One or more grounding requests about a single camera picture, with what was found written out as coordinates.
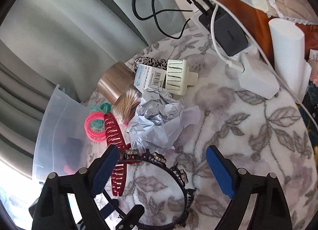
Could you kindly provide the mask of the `cotton swab pack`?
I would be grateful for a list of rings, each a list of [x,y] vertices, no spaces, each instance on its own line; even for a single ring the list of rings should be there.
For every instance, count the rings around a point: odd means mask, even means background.
[[[111,109],[118,123],[123,126],[128,125],[134,117],[137,106],[140,104],[141,95],[141,92],[136,88],[129,88],[119,96]]]

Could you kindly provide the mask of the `cream hair claw clip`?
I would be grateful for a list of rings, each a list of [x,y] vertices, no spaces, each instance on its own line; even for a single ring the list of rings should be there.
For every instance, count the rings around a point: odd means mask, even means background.
[[[187,60],[168,60],[165,89],[175,95],[184,96],[188,86],[195,86],[198,73],[190,72]]]

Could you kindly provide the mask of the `white ear drops box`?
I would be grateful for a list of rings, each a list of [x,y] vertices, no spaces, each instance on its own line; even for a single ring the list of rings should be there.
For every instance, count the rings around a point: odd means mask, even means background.
[[[134,87],[141,93],[148,87],[163,88],[167,72],[163,69],[139,64],[135,79]]]

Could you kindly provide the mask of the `clear plastic storage bin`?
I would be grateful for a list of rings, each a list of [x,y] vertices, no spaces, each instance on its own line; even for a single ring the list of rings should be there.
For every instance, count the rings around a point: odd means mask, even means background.
[[[37,136],[32,179],[44,182],[51,172],[74,174],[87,167],[91,143],[84,123],[89,108],[81,105],[57,85],[48,102]]]

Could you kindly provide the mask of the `white charger plug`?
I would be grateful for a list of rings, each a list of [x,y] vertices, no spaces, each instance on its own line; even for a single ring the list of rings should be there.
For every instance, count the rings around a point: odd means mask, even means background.
[[[241,88],[268,100],[279,91],[278,80],[264,62],[241,52],[239,61],[226,63],[236,71]]]

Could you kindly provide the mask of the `crumpled white paper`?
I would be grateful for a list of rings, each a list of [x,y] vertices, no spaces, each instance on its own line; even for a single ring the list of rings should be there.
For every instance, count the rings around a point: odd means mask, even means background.
[[[200,119],[199,106],[186,108],[163,88],[149,87],[142,93],[127,133],[132,149],[164,154],[174,148],[181,132]]]

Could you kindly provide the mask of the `brown packing tape roll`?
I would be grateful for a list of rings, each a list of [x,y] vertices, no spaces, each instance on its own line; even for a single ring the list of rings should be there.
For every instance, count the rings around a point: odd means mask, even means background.
[[[117,62],[111,66],[98,81],[97,89],[111,104],[115,104],[118,98],[131,85],[135,74],[123,62]]]

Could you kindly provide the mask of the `floral fleece blanket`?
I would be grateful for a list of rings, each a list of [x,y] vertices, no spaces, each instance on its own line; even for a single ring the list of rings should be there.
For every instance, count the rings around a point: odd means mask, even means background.
[[[214,229],[229,198],[223,195],[205,160],[214,144],[224,157],[251,174],[274,172],[282,185],[294,229],[305,229],[317,209],[317,172],[307,128],[284,89],[270,100],[241,89],[236,72],[216,54],[210,36],[187,29],[179,40],[163,39],[123,57],[133,68],[137,57],[186,60],[198,83],[183,98],[199,107],[199,122],[185,128],[166,152],[195,189],[186,229]]]

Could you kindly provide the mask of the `black clover headband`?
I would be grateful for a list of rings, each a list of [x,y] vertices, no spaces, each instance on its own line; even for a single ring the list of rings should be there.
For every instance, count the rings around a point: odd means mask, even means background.
[[[119,202],[115,209],[124,219],[135,205],[144,207],[137,229],[175,229],[185,227],[194,201],[195,190],[186,188],[188,177],[177,165],[167,167],[159,153],[120,153],[106,190],[102,193]]]

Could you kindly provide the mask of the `white paper roll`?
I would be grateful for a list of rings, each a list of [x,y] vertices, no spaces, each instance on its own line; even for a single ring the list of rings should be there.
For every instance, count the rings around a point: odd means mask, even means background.
[[[269,28],[275,71],[301,103],[311,74],[311,66],[305,60],[304,32],[295,23],[281,18],[271,19]]]

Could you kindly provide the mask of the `leopard print scrunchie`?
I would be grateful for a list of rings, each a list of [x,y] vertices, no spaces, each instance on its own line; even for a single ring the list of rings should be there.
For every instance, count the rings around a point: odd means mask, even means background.
[[[134,61],[135,72],[137,71],[139,64],[166,70],[168,61],[166,59],[160,59],[160,58],[154,58],[154,57],[137,57]]]

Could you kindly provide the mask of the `red banana hair clip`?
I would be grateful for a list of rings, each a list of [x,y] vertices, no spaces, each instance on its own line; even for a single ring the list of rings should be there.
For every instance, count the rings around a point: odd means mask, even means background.
[[[120,126],[110,111],[104,115],[104,125],[107,145],[115,145],[120,153],[125,153],[129,146],[126,144]],[[126,186],[126,178],[126,163],[117,163],[111,173],[111,190],[113,196],[120,197],[123,195]]]

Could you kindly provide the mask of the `grey green curtain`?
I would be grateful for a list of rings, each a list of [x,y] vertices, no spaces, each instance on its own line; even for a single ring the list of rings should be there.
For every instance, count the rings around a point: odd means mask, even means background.
[[[31,178],[55,87],[87,100],[110,66],[183,23],[175,0],[1,0],[1,161]]]

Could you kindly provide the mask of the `black power adapter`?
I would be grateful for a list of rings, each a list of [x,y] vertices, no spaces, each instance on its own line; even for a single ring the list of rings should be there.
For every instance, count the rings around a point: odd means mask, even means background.
[[[207,10],[207,15],[198,10],[194,22],[201,32],[211,36],[211,18],[213,8]],[[237,60],[239,53],[248,47],[248,40],[238,23],[221,7],[218,7],[214,19],[214,37],[220,47],[220,52],[231,59]]]

